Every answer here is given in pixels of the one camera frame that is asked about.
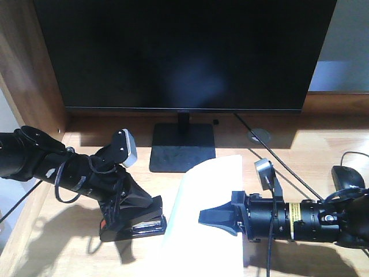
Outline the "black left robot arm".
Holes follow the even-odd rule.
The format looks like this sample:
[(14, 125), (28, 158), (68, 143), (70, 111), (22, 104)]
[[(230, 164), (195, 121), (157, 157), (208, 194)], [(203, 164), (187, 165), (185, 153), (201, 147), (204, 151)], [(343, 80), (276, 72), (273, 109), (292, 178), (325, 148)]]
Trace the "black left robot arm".
[(127, 168), (137, 161), (134, 137), (116, 131), (111, 142), (93, 155), (78, 154), (47, 133), (22, 126), (1, 133), (1, 178), (54, 184), (55, 197), (64, 188), (99, 203), (101, 233), (117, 239), (163, 233), (166, 228), (161, 197), (143, 190)]

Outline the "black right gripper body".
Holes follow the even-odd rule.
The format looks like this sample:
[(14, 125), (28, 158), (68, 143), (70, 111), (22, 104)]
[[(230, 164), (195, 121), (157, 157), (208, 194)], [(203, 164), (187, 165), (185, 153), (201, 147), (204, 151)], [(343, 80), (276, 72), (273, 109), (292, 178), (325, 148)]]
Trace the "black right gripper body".
[(272, 238), (288, 239), (288, 204), (284, 201), (263, 199), (260, 194), (246, 195), (244, 191), (232, 192), (232, 206), (235, 208), (241, 231), (251, 242), (267, 239), (270, 223), (273, 224)]

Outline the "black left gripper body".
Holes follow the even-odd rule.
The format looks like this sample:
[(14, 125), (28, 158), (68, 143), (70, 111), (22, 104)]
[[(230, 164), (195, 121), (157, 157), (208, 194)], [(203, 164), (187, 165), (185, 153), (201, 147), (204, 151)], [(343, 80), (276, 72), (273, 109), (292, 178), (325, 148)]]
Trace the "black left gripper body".
[(63, 202), (60, 188), (97, 201), (114, 195), (123, 189), (123, 180), (128, 173), (112, 159), (111, 144), (99, 149), (94, 155), (77, 154), (67, 150), (45, 151), (35, 149), (33, 175), (55, 186), (55, 197)]

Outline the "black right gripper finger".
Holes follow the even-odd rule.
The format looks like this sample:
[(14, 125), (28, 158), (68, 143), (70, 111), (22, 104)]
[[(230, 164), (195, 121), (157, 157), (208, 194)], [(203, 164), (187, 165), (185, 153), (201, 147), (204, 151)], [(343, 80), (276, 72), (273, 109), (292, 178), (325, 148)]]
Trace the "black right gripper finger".
[(200, 211), (198, 223), (222, 229), (231, 235), (237, 235), (241, 232), (238, 218), (236, 208), (231, 202), (228, 202), (218, 207)]

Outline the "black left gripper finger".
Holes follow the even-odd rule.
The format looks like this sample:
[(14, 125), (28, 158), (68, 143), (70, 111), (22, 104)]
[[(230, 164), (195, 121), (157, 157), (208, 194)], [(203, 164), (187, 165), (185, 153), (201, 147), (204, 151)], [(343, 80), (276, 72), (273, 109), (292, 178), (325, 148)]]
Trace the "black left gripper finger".
[(122, 219), (154, 219), (161, 217), (161, 196), (152, 197), (127, 173), (119, 204)]
[(120, 218), (120, 204), (121, 200), (125, 197), (125, 194), (125, 190), (120, 189), (114, 195), (98, 201), (103, 216), (103, 219), (100, 222), (100, 231), (120, 231), (123, 228), (123, 220)]

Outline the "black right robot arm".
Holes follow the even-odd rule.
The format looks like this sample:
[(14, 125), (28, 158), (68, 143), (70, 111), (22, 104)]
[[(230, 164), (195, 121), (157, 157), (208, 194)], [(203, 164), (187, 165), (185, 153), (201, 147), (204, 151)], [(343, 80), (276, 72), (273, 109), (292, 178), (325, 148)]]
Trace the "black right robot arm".
[(272, 237), (284, 241), (330, 242), (344, 248), (368, 248), (368, 189), (343, 189), (324, 200), (286, 203), (282, 197), (234, 191), (231, 201), (199, 213), (200, 224), (251, 242)]

